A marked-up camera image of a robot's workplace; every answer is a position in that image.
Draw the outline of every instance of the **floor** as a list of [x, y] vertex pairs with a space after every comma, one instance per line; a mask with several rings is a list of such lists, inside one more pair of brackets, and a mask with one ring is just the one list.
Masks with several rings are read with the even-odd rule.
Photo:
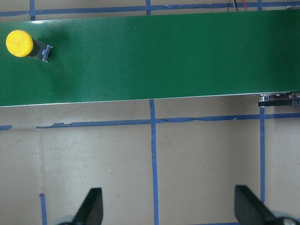
[[[299, 4], [247, 1], [249, 10]], [[0, 6], [0, 22], [234, 11], [228, 0], [3, 0]], [[258, 98], [0, 108], [0, 224], [71, 219], [92, 187], [103, 189], [103, 225], [235, 224], [236, 184], [248, 185], [271, 210], [300, 218], [300, 108], [260, 109]]]

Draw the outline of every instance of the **yellow cap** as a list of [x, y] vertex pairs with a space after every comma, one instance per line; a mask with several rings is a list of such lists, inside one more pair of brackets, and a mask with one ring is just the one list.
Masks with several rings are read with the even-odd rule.
[[6, 47], [14, 56], [24, 57], [32, 51], [33, 41], [29, 33], [14, 30], [6, 38]]

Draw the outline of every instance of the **wire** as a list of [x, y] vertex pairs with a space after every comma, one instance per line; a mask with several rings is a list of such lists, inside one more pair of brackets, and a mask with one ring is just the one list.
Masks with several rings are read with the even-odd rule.
[[248, 8], [247, 8], [245, 0], [243, 0], [243, 4], [244, 4], [245, 11], [248, 11]]
[[235, 0], [233, 0], [233, 6], [234, 6], [235, 10], [238, 11], [238, 8], [236, 6], [236, 1]]

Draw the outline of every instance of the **red wire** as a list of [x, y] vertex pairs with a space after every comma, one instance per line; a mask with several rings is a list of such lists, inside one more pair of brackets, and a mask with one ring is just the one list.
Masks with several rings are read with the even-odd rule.
[[248, 8], [247, 8], [245, 0], [243, 0], [243, 4], [244, 4], [244, 7], [245, 7], [245, 11], [248, 11]]

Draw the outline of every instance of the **blue tape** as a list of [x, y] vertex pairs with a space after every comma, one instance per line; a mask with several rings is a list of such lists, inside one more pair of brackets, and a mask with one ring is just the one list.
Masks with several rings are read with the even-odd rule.
[[66, 8], [66, 9], [40, 9], [36, 15], [42, 14], [70, 14], [70, 13], [115, 13], [145, 11], [145, 6], [132, 7], [101, 7], [101, 8]]
[[265, 119], [299, 118], [300, 113], [266, 114]]
[[80, 127], [105, 127], [105, 126], [117, 126], [117, 125], [138, 125], [138, 124], [150, 124], [151, 120], [114, 120], [114, 121], [99, 121], [99, 122], [72, 122], [54, 123], [52, 126], [38, 127], [37, 129], [47, 128], [80, 128]]
[[[165, 118], [155, 119], [155, 123], [182, 123], [191, 121], [224, 121], [224, 120], [258, 120], [261, 116], [259, 114], [252, 115], [229, 115], [229, 116], [207, 116], [207, 117], [179, 117], [179, 118]], [[284, 119], [284, 118], [300, 118], [300, 113], [282, 113], [282, 114], [266, 114], [265, 119]], [[72, 122], [69, 124], [65, 123], [54, 123], [51, 126], [39, 127], [37, 129], [47, 128], [78, 128], [78, 127], [101, 127], [101, 126], [118, 126], [118, 125], [143, 125], [152, 124], [150, 120], [114, 120], [114, 121], [92, 121], [92, 122]], [[11, 125], [0, 126], [0, 130], [8, 130], [12, 128]]]
[[265, 200], [265, 114], [264, 108], [260, 108], [260, 186], [261, 186], [261, 201]]
[[9, 130], [12, 127], [13, 127], [12, 125], [4, 125], [4, 126], [0, 126], [0, 130]]
[[239, 223], [195, 224], [195, 225], [240, 225]]
[[263, 2], [262, 7], [287, 7], [298, 6], [300, 1], [280, 1], [280, 2]]
[[150, 7], [151, 7], [151, 0], [146, 0], [146, 15], [151, 15], [151, 10], [150, 10]]
[[30, 21], [35, 21], [36, 20], [36, 7], [35, 7], [35, 0], [30, 0], [29, 5], [30, 5]]
[[0, 12], [0, 17], [24, 15], [24, 14], [28, 14], [28, 13], [29, 13], [29, 11]]
[[[298, 6], [300, 1], [287, 1], [287, 2], [249, 2], [247, 6], [257, 7], [261, 10], [263, 7], [286, 7], [286, 6]], [[243, 7], [242, 3], [238, 3], [239, 8]], [[13, 12], [0, 12], [0, 16], [15, 16], [30, 14], [31, 18], [36, 15], [46, 14], [71, 14], [71, 13], [112, 13], [112, 12], [134, 12], [134, 11], [147, 11], [150, 15], [152, 10], [174, 10], [185, 8], [227, 8], [233, 7], [233, 4], [228, 3], [213, 3], [213, 4], [186, 4], [186, 5], [151, 5], [150, 0], [146, 0], [146, 6], [132, 6], [132, 7], [98, 7], [98, 8], [67, 8], [67, 9], [41, 9], [35, 10], [34, 0], [30, 0], [30, 11], [13, 11]]]
[[262, 11], [262, 9], [263, 9], [263, 1], [257, 0], [257, 10]]
[[44, 194], [40, 194], [41, 211], [42, 211], [42, 225], [47, 225], [47, 213], [46, 213], [46, 198]]
[[153, 175], [153, 200], [154, 200], [154, 225], [159, 225], [158, 210], [158, 165], [156, 154], [156, 118], [154, 100], [150, 100], [151, 116], [151, 150], [152, 150], [152, 175]]
[[204, 116], [198, 118], [182, 117], [182, 118], [165, 118], [165, 119], [156, 119], [157, 123], [181, 123], [181, 122], [190, 122], [190, 121], [222, 121], [222, 120], [257, 120], [260, 118], [260, 115], [231, 115], [231, 116]]

